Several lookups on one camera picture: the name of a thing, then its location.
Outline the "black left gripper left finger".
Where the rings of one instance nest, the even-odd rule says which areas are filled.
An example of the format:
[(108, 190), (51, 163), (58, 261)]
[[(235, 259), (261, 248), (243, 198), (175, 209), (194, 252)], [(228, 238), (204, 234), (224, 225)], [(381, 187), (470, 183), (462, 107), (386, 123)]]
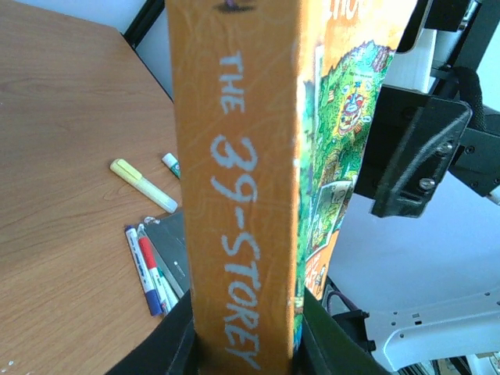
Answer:
[(194, 374), (195, 329), (186, 293), (153, 332), (108, 374)]

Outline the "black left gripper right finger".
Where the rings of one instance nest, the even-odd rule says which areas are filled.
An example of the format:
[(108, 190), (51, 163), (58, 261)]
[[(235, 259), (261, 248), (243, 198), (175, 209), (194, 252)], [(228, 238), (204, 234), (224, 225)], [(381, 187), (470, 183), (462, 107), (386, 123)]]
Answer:
[(302, 340), (293, 359), (293, 374), (376, 375), (387, 371), (364, 352), (305, 292)]

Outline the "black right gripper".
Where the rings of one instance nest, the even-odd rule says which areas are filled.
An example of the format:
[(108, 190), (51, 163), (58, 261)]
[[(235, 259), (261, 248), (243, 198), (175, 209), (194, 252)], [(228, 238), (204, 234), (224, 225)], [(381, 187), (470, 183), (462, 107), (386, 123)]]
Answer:
[(421, 216), (446, 173), (481, 197), (499, 193), (499, 113), (472, 127), (468, 102), (384, 86), (355, 193), (380, 218)]

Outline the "green cap whiteboard marker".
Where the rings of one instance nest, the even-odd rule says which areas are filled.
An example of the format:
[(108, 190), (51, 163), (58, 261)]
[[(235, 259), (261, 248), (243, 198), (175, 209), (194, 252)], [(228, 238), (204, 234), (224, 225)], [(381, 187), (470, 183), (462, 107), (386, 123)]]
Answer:
[(159, 283), (161, 285), (161, 288), (163, 289), (163, 294), (166, 297), (166, 305), (167, 305), (167, 310), (171, 311), (175, 305), (178, 303), (179, 298), (175, 294), (173, 288), (171, 287), (170, 283), (167, 281), (165, 275), (161, 271), (160, 268), (157, 269), (158, 274), (159, 274)]

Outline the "purple cap whiteboard marker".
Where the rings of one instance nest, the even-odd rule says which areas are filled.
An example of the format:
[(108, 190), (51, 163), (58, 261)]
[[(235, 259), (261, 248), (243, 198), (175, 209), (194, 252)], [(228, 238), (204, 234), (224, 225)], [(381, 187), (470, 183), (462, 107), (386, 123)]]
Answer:
[(149, 312), (152, 316), (160, 316), (163, 314), (163, 309), (160, 305), (157, 291), (146, 266), (144, 257), (141, 253), (141, 248), (138, 242), (138, 233), (133, 226), (127, 226), (124, 233), (126, 235), (132, 258), (134, 260), (134, 264), (141, 281), (141, 286), (145, 294)]

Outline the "red cap whiteboard marker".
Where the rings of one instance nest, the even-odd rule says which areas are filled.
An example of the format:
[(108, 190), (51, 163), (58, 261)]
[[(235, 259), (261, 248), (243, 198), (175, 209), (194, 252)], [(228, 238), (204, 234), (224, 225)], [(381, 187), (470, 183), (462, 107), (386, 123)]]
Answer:
[(151, 275), (151, 278), (153, 280), (153, 284), (155, 286), (157, 295), (159, 297), (159, 302), (163, 310), (163, 314), (166, 316), (170, 310), (171, 310), (171, 305), (170, 301), (167, 297), (167, 293), (165, 288), (163, 287), (162, 284), (162, 278), (160, 277), (157, 263), (155, 261), (153, 252), (152, 252), (152, 244), (150, 240), (145, 236), (145, 235), (139, 235), (138, 238), (138, 243), (141, 248), (142, 255), (145, 260), (145, 264), (148, 268), (148, 271)]

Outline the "dark blue Wuthering Heights book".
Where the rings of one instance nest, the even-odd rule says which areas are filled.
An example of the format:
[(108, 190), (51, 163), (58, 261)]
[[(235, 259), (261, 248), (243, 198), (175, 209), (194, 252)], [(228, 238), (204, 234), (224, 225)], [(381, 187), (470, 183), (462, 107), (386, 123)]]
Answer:
[(191, 286), (183, 210), (163, 218), (148, 216), (144, 225), (159, 269), (173, 292), (178, 298), (182, 298)]

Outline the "orange Treehouse book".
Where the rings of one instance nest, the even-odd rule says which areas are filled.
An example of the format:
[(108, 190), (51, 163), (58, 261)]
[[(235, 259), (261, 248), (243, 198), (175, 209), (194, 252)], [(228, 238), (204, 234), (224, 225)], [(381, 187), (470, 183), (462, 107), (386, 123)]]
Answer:
[(168, 1), (202, 374), (289, 374), (414, 1)]

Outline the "yellow highlighter pen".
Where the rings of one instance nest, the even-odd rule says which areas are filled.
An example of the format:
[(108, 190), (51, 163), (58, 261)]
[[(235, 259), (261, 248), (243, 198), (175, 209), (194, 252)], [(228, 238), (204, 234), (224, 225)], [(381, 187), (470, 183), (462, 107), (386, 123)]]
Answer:
[(166, 212), (174, 213), (177, 210), (178, 204), (175, 200), (146, 179), (125, 159), (115, 159), (109, 168)]

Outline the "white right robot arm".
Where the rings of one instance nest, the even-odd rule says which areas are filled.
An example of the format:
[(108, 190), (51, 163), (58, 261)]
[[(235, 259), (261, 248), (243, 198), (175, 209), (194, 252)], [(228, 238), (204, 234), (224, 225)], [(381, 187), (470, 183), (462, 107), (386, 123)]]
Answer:
[(330, 275), (388, 370), (498, 351), (498, 112), (384, 87)]

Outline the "white glue stick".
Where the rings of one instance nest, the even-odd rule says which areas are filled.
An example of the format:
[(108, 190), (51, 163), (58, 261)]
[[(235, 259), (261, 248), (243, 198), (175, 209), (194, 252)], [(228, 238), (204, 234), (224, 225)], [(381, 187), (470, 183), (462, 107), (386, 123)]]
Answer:
[(170, 152), (166, 153), (162, 157), (162, 162), (167, 166), (170, 172), (177, 178), (180, 179), (180, 164), (177, 158)]

